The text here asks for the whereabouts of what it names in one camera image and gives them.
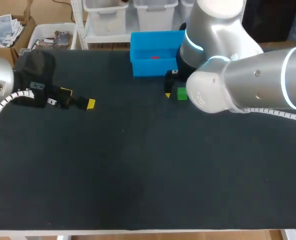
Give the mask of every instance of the cardboard box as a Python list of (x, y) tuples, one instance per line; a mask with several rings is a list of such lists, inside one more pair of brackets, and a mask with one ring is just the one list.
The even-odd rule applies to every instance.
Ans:
[(23, 15), (11, 15), (12, 19), (18, 19), (18, 21), (21, 22), (21, 24), (24, 26), (24, 29), (12, 47), (0, 48), (0, 58), (6, 59), (12, 67), (15, 65), (15, 62), (18, 59), (20, 50), (22, 48), (27, 48), (30, 38), (36, 27), (36, 22), (30, 14), (32, 3), (33, 0), (27, 0), (27, 6), (23, 12)]

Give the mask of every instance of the green block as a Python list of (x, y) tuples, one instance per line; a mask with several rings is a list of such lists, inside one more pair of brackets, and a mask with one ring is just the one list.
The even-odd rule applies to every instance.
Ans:
[(185, 87), (178, 87), (177, 88), (177, 99), (178, 100), (187, 100), (188, 99), (187, 90)]

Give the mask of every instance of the small yellow object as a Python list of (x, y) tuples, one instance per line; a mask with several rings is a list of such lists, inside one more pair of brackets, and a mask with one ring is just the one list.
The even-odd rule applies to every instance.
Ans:
[(88, 102), (88, 106), (87, 106), (87, 110), (88, 109), (94, 109), (94, 107), (95, 107), (95, 102), (96, 102), (96, 100), (95, 99), (89, 99), (89, 102)]
[(70, 91), (70, 96), (72, 96), (72, 95), (73, 95), (73, 90), (71, 90), (71, 89), (68, 89), (68, 88), (64, 88), (64, 87), (61, 87), (61, 89), (68, 90), (68, 91)]

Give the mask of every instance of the white storage bin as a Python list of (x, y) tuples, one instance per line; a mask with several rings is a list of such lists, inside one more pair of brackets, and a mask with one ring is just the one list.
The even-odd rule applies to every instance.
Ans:
[(126, 32), (126, 9), (120, 0), (83, 0), (96, 36), (120, 35)]
[(170, 31), (178, 0), (133, 0), (141, 32)]
[(188, 21), (188, 18), (190, 16), (190, 13), (192, 12), (195, 1), (196, 0), (181, 0), (180, 11), (181, 11), (182, 20), (184, 22)]
[(77, 26), (75, 23), (53, 23), (41, 24), (35, 27), (31, 35), (28, 48), (32, 49), (37, 40), (44, 40), (47, 38), (55, 38), (55, 31), (69, 32), (72, 35), (71, 50), (76, 49), (77, 41)]

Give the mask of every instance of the black object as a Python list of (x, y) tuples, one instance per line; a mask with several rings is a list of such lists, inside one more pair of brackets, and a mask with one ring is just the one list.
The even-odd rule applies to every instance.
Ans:
[(166, 75), (164, 76), (164, 93), (168, 96), (173, 91), (173, 86), (176, 82), (176, 80), (179, 80), (179, 74), (177, 70), (169, 70), (167, 71)]
[(88, 109), (89, 98), (73, 98), (73, 91), (53, 85), (56, 61), (48, 51), (33, 50), (25, 60), (21, 70), (14, 71), (14, 91), (31, 90), (34, 98), (20, 97), (13, 101), (18, 105), (44, 108), (48, 99), (56, 101), (56, 106), (62, 109), (69, 109), (76, 105), (82, 110)]
[(188, 78), (190, 77), (191, 74), (196, 71), (197, 68), (190, 66), (187, 64), (181, 54), (180, 54), (180, 48), (178, 48), (177, 54), (176, 54), (176, 62), (177, 62), (177, 67), (178, 67), (178, 78), (182, 82), (187, 82)]
[(2, 111), (0, 230), (296, 229), (296, 121), (167, 99), (126, 51), (53, 54), (96, 111)]
[(186, 30), (186, 28), (187, 28), (187, 23), (184, 22), (183, 24), (180, 25), (179, 30), (183, 31), (183, 30)]

